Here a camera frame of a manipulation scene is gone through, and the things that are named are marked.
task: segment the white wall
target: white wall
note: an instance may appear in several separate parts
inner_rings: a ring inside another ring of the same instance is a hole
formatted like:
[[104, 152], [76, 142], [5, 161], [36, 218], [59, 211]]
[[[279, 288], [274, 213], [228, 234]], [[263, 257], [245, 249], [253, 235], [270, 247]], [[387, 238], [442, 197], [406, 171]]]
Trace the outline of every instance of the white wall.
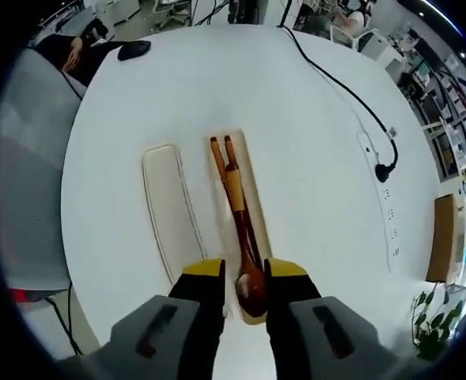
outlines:
[[[410, 23], [413, 28], [442, 59], [446, 60], [454, 53], [453, 49], [420, 17], [400, 5], [396, 0], [379, 0], [372, 10], [370, 25], [377, 28], [383, 36], [394, 33], [403, 23]], [[466, 79], [466, 68], [463, 64], [454, 72]]]

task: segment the chair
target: chair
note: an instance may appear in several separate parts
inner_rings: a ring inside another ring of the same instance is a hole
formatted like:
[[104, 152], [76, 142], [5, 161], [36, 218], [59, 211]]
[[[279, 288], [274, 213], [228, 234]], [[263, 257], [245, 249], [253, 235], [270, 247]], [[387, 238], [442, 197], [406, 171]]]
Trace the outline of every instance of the chair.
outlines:
[[26, 49], [0, 97], [0, 261], [13, 289], [69, 286], [60, 183], [85, 87], [64, 75]]
[[190, 0], [156, 0], [153, 12], [166, 13], [165, 20], [156, 23], [156, 26], [162, 30], [171, 22], [185, 25], [187, 20], [191, 20], [191, 12], [186, 9], [186, 3], [190, 3]]
[[331, 25], [329, 28], [329, 39], [337, 44], [348, 46], [352, 50], [361, 51], [368, 40], [373, 36], [381, 36], [384, 38], [377, 29], [367, 29], [356, 37], [344, 32], [341, 28], [336, 25]]

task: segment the wooden chopsticks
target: wooden chopsticks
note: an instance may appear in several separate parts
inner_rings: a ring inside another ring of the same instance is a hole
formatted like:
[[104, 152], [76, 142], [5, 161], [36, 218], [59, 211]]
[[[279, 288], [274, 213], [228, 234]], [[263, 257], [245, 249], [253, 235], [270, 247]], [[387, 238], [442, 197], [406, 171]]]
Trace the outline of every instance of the wooden chopsticks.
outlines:
[[217, 138], [212, 137], [210, 139], [211, 151], [214, 155], [218, 174], [224, 186], [229, 205], [231, 206], [231, 211], [233, 212], [238, 240], [241, 247], [242, 267], [248, 265], [248, 261], [251, 261], [258, 269], [263, 271], [263, 264], [260, 258], [252, 220], [248, 213], [248, 206], [244, 198], [244, 191], [241, 185], [240, 168], [234, 152], [233, 141], [230, 136], [227, 135], [224, 138], [224, 144], [227, 160], [229, 162], [228, 165], [224, 162]]

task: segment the power strip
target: power strip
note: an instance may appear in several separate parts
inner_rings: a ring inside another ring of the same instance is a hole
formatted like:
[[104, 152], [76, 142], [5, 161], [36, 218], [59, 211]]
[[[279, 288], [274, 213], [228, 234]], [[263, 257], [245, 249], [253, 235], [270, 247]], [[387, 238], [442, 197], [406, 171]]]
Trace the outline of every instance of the power strip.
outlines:
[[369, 167], [369, 171], [372, 175], [372, 181], [375, 183], [375, 190], [377, 191], [377, 198], [381, 206], [382, 219], [384, 222], [384, 234], [387, 249], [387, 265], [389, 273], [396, 271], [397, 259], [400, 254], [399, 234], [396, 228], [396, 210], [392, 201], [392, 194], [389, 190], [387, 180], [381, 183], [375, 176], [375, 166], [379, 163], [378, 152], [373, 147], [368, 134], [364, 131], [358, 132], [357, 138], [359, 145], [365, 155], [366, 162]]

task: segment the white table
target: white table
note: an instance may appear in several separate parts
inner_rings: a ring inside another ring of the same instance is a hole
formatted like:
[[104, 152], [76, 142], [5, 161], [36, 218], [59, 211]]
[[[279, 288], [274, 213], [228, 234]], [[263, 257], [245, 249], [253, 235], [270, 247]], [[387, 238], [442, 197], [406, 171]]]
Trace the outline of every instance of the white table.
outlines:
[[[151, 36], [151, 51], [105, 59], [74, 121], [62, 182], [67, 264], [100, 343], [122, 317], [169, 292], [150, 224], [143, 152], [181, 149], [185, 178], [209, 257], [221, 252], [205, 153], [216, 131], [244, 131], [271, 250], [306, 268], [374, 323], [390, 345], [426, 275], [438, 175], [419, 122], [390, 77], [350, 49], [296, 33], [309, 57], [347, 83], [398, 133], [400, 161], [388, 179], [400, 261], [389, 274], [383, 218], [358, 143], [362, 126], [380, 160], [392, 150], [375, 121], [299, 55], [281, 30], [182, 28]], [[275, 378], [264, 325], [226, 319], [216, 378]]]

